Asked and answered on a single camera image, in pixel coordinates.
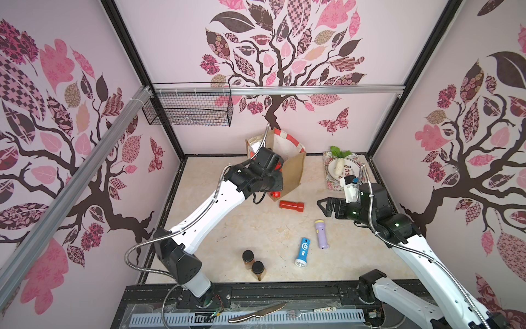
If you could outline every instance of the black wire basket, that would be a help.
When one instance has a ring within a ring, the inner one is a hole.
[[[143,106],[150,125],[162,124],[162,112],[170,125],[230,126],[232,122],[229,83],[155,84],[155,94]]]

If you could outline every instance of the glass jar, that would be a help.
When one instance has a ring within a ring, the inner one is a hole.
[[[254,263],[254,253],[251,250],[245,250],[245,252],[243,252],[243,262],[245,262],[245,268],[247,270],[252,269],[252,264]]]
[[[263,265],[263,263],[260,261],[254,262],[252,264],[252,273],[254,273],[258,281],[261,281],[261,279],[266,273],[265,266]]]

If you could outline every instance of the purple flashlight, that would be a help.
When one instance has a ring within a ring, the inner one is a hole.
[[[320,249],[327,249],[329,244],[327,243],[327,237],[325,236],[325,221],[315,221],[314,224],[316,227],[316,233],[318,234],[318,246]]]

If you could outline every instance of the aluminum rail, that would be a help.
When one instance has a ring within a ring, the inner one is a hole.
[[[9,301],[22,279],[25,278],[27,272],[40,257],[49,240],[86,189],[93,175],[117,144],[128,124],[150,97],[149,87],[143,86],[135,93],[121,114],[115,119],[111,128],[104,134],[86,160],[82,162],[69,183],[51,202],[38,223],[6,261],[0,270],[0,308],[3,308]]]
[[[170,84],[155,85],[155,92],[162,93],[229,93],[229,88],[215,87],[173,87]],[[354,85],[354,86],[270,86],[270,87],[231,87],[232,96],[251,95],[313,95],[313,94],[401,94],[405,86]]]

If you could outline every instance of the wall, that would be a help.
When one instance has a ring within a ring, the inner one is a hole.
[[[117,4],[154,83],[212,80],[235,87],[403,84],[446,2]],[[174,130],[186,153],[245,153],[244,140],[260,134],[267,122],[295,136],[308,152],[330,145],[366,152],[393,97],[274,95],[269,105],[265,95],[235,97],[231,127]]]
[[[526,4],[485,3],[465,3],[374,160],[453,274],[524,328]]]
[[[10,2],[0,19],[4,264],[140,83],[97,0]],[[139,113],[2,310],[0,326],[109,327],[124,287],[138,277],[123,255],[151,236],[177,165],[162,128]]]

